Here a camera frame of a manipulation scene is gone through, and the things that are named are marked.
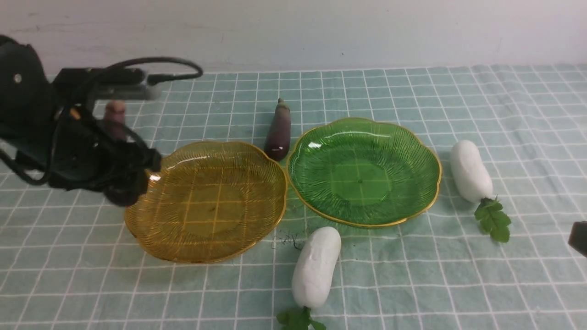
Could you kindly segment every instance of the eggplant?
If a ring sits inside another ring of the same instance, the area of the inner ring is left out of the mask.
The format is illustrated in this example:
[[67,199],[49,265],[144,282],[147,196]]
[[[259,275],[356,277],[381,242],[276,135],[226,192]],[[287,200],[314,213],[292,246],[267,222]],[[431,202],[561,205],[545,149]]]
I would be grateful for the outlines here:
[[275,161],[283,160],[289,153],[291,121],[289,106],[283,99],[279,98],[277,107],[275,107],[273,121],[265,140],[265,147],[263,148],[265,154]]

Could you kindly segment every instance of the black object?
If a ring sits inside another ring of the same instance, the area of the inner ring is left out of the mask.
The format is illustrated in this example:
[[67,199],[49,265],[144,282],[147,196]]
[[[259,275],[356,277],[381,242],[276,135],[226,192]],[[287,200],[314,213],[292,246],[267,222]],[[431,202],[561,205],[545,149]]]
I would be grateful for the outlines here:
[[289,106],[280,98],[263,148],[265,154],[275,161],[283,160],[289,153],[291,121]]
[[[168,62],[195,70],[187,75],[147,75],[128,66]],[[117,140],[92,115],[98,99],[155,99],[156,84],[194,79],[202,69],[189,60],[167,57],[132,59],[107,68],[62,69],[49,83],[31,45],[0,35],[0,139],[15,147],[15,159],[0,149],[0,159],[22,180],[65,190],[114,194],[121,206],[147,190],[145,170],[159,171],[161,155],[124,124],[133,142]],[[39,179],[25,170],[43,172]]]
[[573,224],[569,236],[569,245],[578,253],[587,257],[587,221],[578,221]]

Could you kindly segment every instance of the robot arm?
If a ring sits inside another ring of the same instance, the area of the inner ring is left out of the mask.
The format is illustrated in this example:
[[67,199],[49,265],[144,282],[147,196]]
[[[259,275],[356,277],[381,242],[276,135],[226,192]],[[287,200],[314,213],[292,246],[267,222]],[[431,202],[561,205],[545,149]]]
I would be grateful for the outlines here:
[[[128,68],[143,63],[187,65],[189,75],[147,75]],[[187,60],[143,58],[107,68],[62,69],[49,82],[30,45],[0,35],[0,139],[17,149],[0,159],[28,184],[105,193],[115,204],[129,206],[147,190],[146,171],[159,171],[161,155],[124,124],[92,115],[96,100],[153,100],[160,82],[194,79],[202,69]],[[118,125],[132,141],[109,133]],[[43,173],[39,179],[26,171]]]

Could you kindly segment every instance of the green leaf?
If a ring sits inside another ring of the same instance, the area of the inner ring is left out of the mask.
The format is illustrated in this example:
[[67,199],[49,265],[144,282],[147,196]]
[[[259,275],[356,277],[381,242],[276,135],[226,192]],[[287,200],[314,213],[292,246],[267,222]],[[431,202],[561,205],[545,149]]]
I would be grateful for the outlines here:
[[481,200],[481,204],[475,210],[475,219],[479,221],[481,229],[491,236],[496,242],[507,243],[510,240],[511,219],[502,211],[503,206],[490,198]]
[[314,330],[326,330],[326,325],[318,322],[318,321],[311,321]]
[[493,222],[491,222],[491,219],[487,218],[482,218],[481,220],[479,220],[479,224],[481,225],[481,229],[483,229],[483,231],[486,234],[489,234],[491,232],[491,230],[493,230],[493,228],[495,228],[495,225]]
[[308,330],[308,327],[313,322],[310,316],[310,309],[307,307],[303,309],[292,308],[283,311],[277,315],[277,321],[279,324],[284,325],[282,330]]
[[289,320],[289,311],[283,311],[277,314],[277,322],[279,324],[287,324]]
[[491,231],[491,238],[496,242],[507,243],[510,241],[510,229],[508,227],[499,227]]

